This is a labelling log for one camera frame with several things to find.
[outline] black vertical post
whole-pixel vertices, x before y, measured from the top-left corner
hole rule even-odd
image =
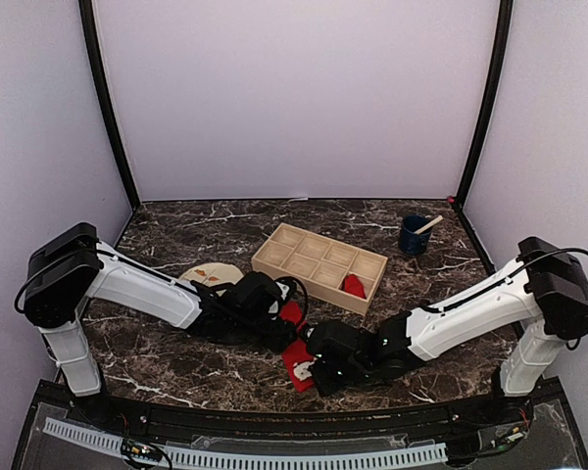
[[[512,5],[513,0],[501,0],[499,5],[499,18],[497,20],[497,29],[494,36],[494,45],[492,47],[492,57],[490,58],[490,69],[488,70],[486,87],[483,92],[481,109],[479,110],[477,126],[474,129],[474,134],[472,136],[470,150],[468,151],[462,181],[460,182],[460,187],[458,188],[458,193],[455,197],[456,204],[460,208],[466,203],[468,191],[470,191],[470,185],[472,184],[474,174],[477,171],[479,157],[483,150],[483,143],[486,140],[490,117],[492,116],[492,110],[494,109],[497,89],[499,88],[499,79],[501,78],[501,70],[503,68],[503,59],[508,44],[510,24],[512,22]]]
[[[128,159],[126,158],[126,152],[124,151],[122,139],[120,138],[116,114],[114,113],[114,107],[111,102],[111,94],[107,86],[107,77],[105,76],[100,43],[98,42],[98,33],[96,32],[93,5],[91,4],[91,0],[78,0],[78,5],[80,7],[80,20],[82,21],[82,31],[85,36],[85,46],[87,47],[87,56],[89,56],[91,75],[94,79],[96,94],[98,95],[98,104],[102,118],[105,121],[109,143],[111,144],[114,159],[120,172],[124,191],[126,192],[130,206],[135,211],[140,205],[139,195],[137,194],[137,187],[135,186],[133,176],[130,173]]]

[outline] red fabric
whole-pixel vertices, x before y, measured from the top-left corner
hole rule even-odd
[[[303,312],[301,311],[298,304],[295,302],[289,302],[281,310],[279,316],[284,320],[298,323],[303,317]],[[297,339],[294,343],[287,347],[287,350],[283,352],[281,357],[283,358],[283,362],[285,362],[285,368],[287,369],[287,373],[290,375],[290,379],[292,380],[296,390],[299,392],[305,392],[307,389],[314,386],[314,380],[311,377],[309,379],[299,380],[298,377],[296,377],[296,374],[294,374],[294,368],[297,365],[304,362],[312,362],[314,360],[313,356],[307,354],[307,347],[303,340],[300,338]]]
[[[366,298],[366,292],[364,291],[364,284],[362,281],[355,275],[349,274],[344,278],[344,292],[348,292],[349,294],[353,294],[354,296],[361,297],[362,299]]]

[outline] white wall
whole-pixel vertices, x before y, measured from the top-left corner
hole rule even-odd
[[[499,266],[529,235],[588,249],[588,1],[514,2],[466,212]],[[588,337],[550,373],[560,374],[588,446]]]
[[[455,193],[496,0],[98,0],[145,200]]]
[[[33,250],[89,220],[114,241],[129,215],[87,63],[76,1],[0,0],[0,469],[39,378],[39,334],[13,298]]]

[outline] wooden tray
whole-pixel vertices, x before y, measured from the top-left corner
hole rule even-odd
[[[366,314],[379,287],[388,258],[301,228],[281,223],[253,256],[253,269],[272,279],[294,276],[310,296]],[[366,298],[342,291],[344,278],[355,274]]]

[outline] cup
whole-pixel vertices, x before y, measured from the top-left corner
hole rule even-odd
[[[403,217],[401,222],[401,232],[399,233],[399,249],[406,255],[417,256],[422,255],[429,243],[431,237],[431,229],[425,230],[419,235],[416,232],[419,228],[426,225],[429,219],[422,215],[408,215]]]

